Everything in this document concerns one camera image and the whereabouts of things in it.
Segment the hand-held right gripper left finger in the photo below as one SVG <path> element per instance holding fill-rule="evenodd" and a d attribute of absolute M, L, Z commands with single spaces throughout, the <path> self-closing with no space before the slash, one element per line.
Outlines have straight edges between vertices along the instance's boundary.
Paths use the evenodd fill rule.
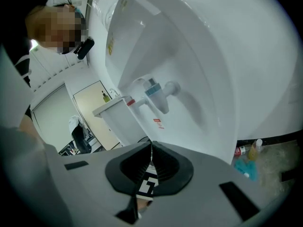
<path fill-rule="evenodd" d="M 111 159 L 105 168 L 105 174 L 117 192 L 130 196 L 126 209 L 116 214 L 116 217 L 134 224 L 138 220 L 136 194 L 141 186 L 141 180 L 151 162 L 152 143 L 143 142 L 134 149 Z"/>

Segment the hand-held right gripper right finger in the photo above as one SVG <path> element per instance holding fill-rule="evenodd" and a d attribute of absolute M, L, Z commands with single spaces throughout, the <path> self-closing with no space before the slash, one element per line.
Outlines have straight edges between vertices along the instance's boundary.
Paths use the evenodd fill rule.
<path fill-rule="evenodd" d="M 155 167 L 158 185 L 153 189 L 154 196 L 174 195 L 180 192 L 192 179 L 193 164 L 181 154 L 154 141 L 151 144 L 152 163 Z"/>

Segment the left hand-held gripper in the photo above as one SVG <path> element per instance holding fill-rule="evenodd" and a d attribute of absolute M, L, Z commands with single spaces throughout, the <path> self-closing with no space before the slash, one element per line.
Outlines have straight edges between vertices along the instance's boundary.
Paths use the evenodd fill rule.
<path fill-rule="evenodd" d="M 148 166 L 138 190 L 139 199 L 153 199 L 153 189 L 158 186 L 157 172 L 154 166 Z"/>

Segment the person's left hand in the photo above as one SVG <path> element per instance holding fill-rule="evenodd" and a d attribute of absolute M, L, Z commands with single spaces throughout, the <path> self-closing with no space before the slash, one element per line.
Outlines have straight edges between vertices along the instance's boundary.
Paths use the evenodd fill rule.
<path fill-rule="evenodd" d="M 152 204 L 153 198 L 137 196 L 137 211 L 138 213 L 144 213 L 147 208 Z"/>

